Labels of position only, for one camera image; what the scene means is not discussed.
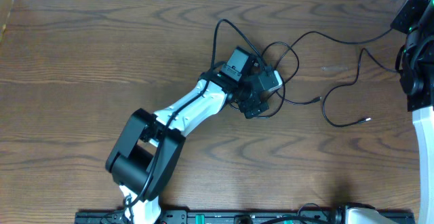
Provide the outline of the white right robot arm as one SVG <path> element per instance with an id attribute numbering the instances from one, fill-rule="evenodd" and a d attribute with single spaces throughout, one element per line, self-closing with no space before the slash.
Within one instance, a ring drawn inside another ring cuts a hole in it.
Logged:
<path id="1" fill-rule="evenodd" d="M 419 223 L 433 224 L 433 0 L 407 0 L 390 24 L 406 35 L 395 70 L 418 140 Z"/>

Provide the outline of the brown cardboard side panel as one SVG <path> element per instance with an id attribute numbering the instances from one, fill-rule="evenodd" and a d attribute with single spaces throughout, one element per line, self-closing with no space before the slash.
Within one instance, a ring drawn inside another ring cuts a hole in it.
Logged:
<path id="1" fill-rule="evenodd" d="M 7 25 L 7 20 L 10 16 L 14 0 L 0 0 L 0 31 L 1 39 L 3 39 L 4 32 Z"/>

